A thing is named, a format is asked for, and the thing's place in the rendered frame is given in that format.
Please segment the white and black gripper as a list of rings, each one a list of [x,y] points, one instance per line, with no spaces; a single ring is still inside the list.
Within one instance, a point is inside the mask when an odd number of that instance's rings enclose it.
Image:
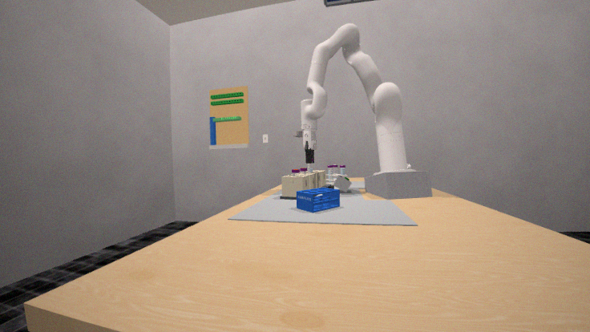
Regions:
[[[305,149],[306,163],[314,163],[314,150],[317,150],[316,130],[304,130],[303,147]],[[312,150],[310,150],[312,149]]]

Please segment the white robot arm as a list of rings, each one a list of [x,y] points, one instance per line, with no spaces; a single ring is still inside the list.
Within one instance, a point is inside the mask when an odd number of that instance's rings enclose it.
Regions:
[[[320,43],[313,52],[309,70],[307,91],[313,99],[301,101],[301,130],[293,136],[302,137],[304,130],[317,130],[317,119],[326,109],[327,94],[323,89],[328,61],[341,48],[346,62],[354,68],[366,91],[375,114],[380,172],[414,172],[406,162],[406,150],[402,132],[402,95],[394,83],[383,83],[381,74],[372,58],[362,52],[360,32],[352,23],[341,26],[328,40]],[[343,50],[342,50],[343,49]],[[313,93],[314,92],[314,93]],[[375,100],[375,110],[373,97]],[[310,106],[311,105],[311,106]],[[404,170],[410,169],[410,170]]]

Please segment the beige bucket adapter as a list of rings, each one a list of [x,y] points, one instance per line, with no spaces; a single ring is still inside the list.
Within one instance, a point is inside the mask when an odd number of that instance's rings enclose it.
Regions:
[[[321,172],[307,172],[316,173],[316,188],[321,188]]]
[[[307,173],[307,174],[300,174],[299,175],[309,175],[309,189],[316,188],[316,173]]]
[[[282,196],[297,197],[297,191],[309,189],[309,175],[282,176]]]
[[[325,178],[325,171],[313,171],[313,172],[321,172],[321,186],[326,185],[326,178]]]

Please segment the blue tube rack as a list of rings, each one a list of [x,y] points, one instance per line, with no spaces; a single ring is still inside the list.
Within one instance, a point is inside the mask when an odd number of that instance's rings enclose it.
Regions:
[[[322,196],[313,196],[318,194],[322,194]],[[297,209],[315,213],[336,207],[340,207],[340,196],[337,189],[314,188],[297,191]]]

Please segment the grey bench mat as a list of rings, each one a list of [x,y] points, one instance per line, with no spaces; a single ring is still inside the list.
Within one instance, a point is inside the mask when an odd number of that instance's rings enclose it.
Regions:
[[[282,190],[229,218],[234,221],[268,221],[336,225],[418,226],[391,200],[364,200],[364,181],[351,181],[340,193],[340,207],[311,213],[297,209],[297,200],[280,199]]]

